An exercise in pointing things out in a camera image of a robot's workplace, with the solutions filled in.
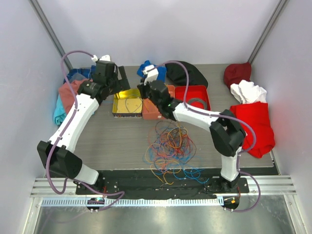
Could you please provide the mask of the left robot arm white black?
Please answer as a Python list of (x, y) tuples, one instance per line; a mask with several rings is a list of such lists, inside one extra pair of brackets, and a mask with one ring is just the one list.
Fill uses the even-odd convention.
[(87, 183), (92, 194), (100, 194), (104, 183), (98, 171), (86, 166), (74, 154), (76, 144), (90, 117), (110, 95), (126, 91), (130, 85), (123, 66), (99, 60), (92, 80), (85, 80), (75, 93), (74, 104), (59, 129), (37, 146), (46, 174)]

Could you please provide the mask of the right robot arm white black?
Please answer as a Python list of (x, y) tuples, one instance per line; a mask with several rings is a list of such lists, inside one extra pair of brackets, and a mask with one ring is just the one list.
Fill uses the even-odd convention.
[(149, 99), (166, 119), (192, 124), (211, 134), (214, 147), (221, 154), (220, 187), (227, 193), (236, 189), (240, 178), (237, 160), (246, 133), (233, 113), (207, 111), (184, 103), (171, 97), (160, 80), (141, 82), (137, 88), (141, 97)]

